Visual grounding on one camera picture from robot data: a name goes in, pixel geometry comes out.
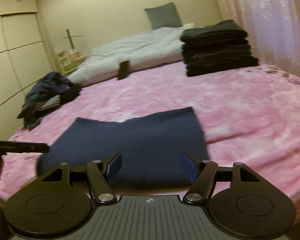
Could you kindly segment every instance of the pink blanket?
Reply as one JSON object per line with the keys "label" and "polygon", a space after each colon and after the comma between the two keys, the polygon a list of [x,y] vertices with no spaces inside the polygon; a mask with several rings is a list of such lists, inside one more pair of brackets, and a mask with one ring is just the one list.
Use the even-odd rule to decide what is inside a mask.
{"label": "pink blanket", "polygon": [[[111,79],[84,88],[75,101],[11,140],[51,145],[77,117],[123,122],[187,106],[197,114],[213,161],[244,162],[293,201],[300,199],[300,78],[275,66],[188,78],[179,62]],[[35,179],[38,156],[4,157],[0,201]]]}

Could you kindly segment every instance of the circular disc cover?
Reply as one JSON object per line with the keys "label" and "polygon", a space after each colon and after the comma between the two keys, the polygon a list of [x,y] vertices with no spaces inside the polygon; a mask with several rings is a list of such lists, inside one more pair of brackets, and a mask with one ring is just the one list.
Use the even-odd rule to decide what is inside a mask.
{"label": "circular disc cover", "polygon": [[223,190],[211,198],[209,213],[226,232],[248,239],[266,239],[287,232],[295,219],[293,202],[284,194]]}
{"label": "circular disc cover", "polygon": [[48,238],[74,231],[87,220],[91,208],[90,198],[71,188],[41,194],[22,191],[7,201],[4,213],[16,234]]}

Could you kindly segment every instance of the gray ribbed plate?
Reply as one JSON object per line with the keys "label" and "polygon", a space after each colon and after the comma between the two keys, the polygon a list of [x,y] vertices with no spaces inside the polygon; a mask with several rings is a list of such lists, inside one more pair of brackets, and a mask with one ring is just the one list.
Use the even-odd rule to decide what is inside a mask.
{"label": "gray ribbed plate", "polygon": [[[21,240],[18,236],[11,240]],[[99,207],[93,217],[63,240],[235,240],[216,228],[200,207],[177,196],[123,196]],[[277,240],[288,240],[282,236]]]}

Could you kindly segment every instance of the dark green folded garment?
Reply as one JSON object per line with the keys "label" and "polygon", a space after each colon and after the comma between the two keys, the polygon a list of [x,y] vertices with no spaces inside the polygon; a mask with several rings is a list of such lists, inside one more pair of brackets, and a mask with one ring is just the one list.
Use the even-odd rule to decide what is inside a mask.
{"label": "dark green folded garment", "polygon": [[226,20],[206,28],[187,29],[183,32],[180,40],[189,44],[205,44],[225,39],[244,39],[247,36],[248,33],[234,20]]}
{"label": "dark green folded garment", "polygon": [[182,53],[184,62],[191,64],[200,60],[219,61],[222,58],[242,56],[251,56],[250,45],[229,45],[220,49],[211,49],[207,51],[193,51],[192,53]]}
{"label": "dark green folded garment", "polygon": [[184,53],[191,53],[194,50],[204,51],[207,49],[216,49],[228,45],[248,45],[248,44],[249,42],[246,39],[230,39],[230,40],[214,41],[201,46],[192,46],[191,44],[183,44],[182,51]]}
{"label": "dark green folded garment", "polygon": [[193,77],[230,69],[252,67],[258,65],[259,60],[252,56],[246,57],[245,59],[227,58],[222,62],[214,63],[211,65],[205,64],[205,61],[198,61],[196,63],[187,65],[187,76]]}

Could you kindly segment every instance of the curtain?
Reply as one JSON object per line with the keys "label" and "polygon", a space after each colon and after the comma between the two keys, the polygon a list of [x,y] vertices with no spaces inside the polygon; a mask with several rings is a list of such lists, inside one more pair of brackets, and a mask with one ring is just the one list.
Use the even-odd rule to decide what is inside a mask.
{"label": "curtain", "polygon": [[248,31],[255,57],[300,76],[300,0],[218,0],[224,20]]}

